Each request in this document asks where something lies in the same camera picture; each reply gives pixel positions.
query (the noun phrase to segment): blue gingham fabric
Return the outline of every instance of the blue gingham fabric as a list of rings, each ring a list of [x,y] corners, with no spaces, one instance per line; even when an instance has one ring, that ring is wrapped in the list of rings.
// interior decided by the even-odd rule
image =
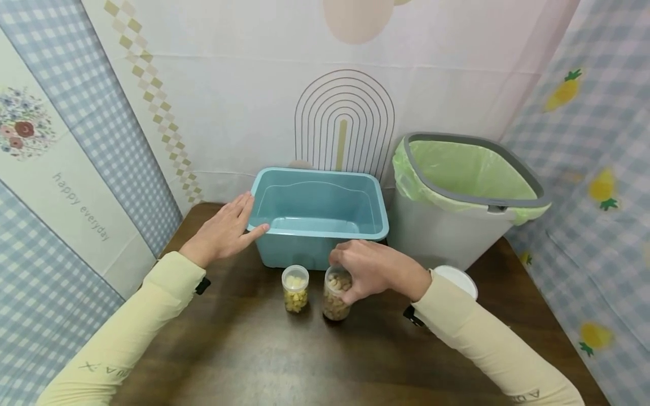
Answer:
[[[580,89],[545,106],[570,71]],[[526,268],[612,405],[650,400],[650,3],[583,0],[503,142],[547,183],[554,205],[513,230]],[[615,180],[604,210],[590,186]],[[581,326],[614,340],[582,350]]]
[[[182,215],[80,0],[0,0],[12,42],[154,256]]]
[[[33,405],[123,302],[0,183],[0,405]]]

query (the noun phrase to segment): jar of yellow snacks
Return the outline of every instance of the jar of yellow snacks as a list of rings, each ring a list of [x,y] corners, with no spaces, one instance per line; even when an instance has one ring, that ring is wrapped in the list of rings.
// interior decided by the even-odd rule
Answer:
[[[285,309],[287,312],[299,313],[307,305],[307,286],[309,272],[300,266],[292,265],[282,272]]]
[[[325,272],[323,289],[323,316],[338,322],[350,314],[350,306],[346,305],[341,296],[352,287],[350,272],[340,266],[330,266]]]

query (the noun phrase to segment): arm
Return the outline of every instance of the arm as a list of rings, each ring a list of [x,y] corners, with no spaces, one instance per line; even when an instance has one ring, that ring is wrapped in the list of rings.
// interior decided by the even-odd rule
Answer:
[[[50,382],[38,405],[108,405],[153,338],[190,303],[205,271],[165,255],[127,300]]]
[[[409,297],[419,318],[471,359],[504,394],[527,405],[584,405],[578,390],[470,295],[413,259],[367,241],[339,244],[330,255],[353,278],[348,304],[393,289]]]
[[[444,277],[433,277],[413,306],[438,338],[471,359],[514,403],[584,405],[560,371]]]
[[[254,199],[245,193],[206,221],[179,252],[165,255],[142,288],[101,326],[50,382],[38,405],[108,405],[153,338],[190,303],[210,262],[230,257],[268,231],[244,234]]]

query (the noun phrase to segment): wall backdrop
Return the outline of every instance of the wall backdrop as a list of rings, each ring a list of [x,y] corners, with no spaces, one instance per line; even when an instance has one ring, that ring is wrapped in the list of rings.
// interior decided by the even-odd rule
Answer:
[[[577,1],[83,1],[181,212],[299,159],[393,186],[400,136],[500,137]]]

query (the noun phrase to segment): plastic storage box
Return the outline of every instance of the plastic storage box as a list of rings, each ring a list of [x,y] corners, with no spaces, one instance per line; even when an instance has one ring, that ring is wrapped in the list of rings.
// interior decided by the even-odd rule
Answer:
[[[388,234],[379,182],[364,173],[267,168],[257,174],[251,193],[248,230],[271,226],[256,242],[269,268],[299,264],[324,271],[336,244],[379,241]]]

